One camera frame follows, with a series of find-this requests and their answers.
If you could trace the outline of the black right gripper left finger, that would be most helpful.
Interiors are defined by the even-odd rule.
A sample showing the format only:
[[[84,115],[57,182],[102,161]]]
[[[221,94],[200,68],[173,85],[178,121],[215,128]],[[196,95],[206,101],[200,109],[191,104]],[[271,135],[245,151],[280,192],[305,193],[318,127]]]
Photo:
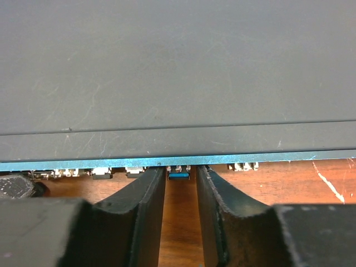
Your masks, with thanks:
[[[166,171],[113,195],[1,200],[2,266],[157,266]]]

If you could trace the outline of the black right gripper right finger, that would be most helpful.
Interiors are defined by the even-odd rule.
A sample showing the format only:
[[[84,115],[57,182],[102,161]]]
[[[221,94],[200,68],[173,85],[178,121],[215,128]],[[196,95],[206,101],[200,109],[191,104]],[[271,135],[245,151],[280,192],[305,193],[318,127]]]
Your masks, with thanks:
[[[354,266],[355,205],[266,205],[196,169],[206,266]]]

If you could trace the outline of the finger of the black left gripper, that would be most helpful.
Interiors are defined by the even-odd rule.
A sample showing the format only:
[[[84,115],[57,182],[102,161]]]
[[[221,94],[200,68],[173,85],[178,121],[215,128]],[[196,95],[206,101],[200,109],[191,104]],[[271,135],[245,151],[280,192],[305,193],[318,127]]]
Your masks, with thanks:
[[[45,184],[34,182],[22,174],[1,176],[1,199],[41,197],[45,193]]]

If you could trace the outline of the small blue port plug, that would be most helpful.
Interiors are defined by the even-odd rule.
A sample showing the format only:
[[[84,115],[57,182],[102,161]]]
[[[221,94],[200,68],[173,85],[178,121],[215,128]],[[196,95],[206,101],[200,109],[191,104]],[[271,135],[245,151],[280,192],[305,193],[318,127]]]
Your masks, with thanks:
[[[167,178],[168,180],[189,180],[190,174],[188,172],[170,172]]]

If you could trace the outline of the black network switch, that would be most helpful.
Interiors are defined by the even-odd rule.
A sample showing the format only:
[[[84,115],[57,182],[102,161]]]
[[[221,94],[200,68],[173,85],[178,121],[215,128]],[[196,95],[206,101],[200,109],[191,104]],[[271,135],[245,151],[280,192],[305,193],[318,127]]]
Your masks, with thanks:
[[[355,158],[354,1],[2,1],[1,171]]]

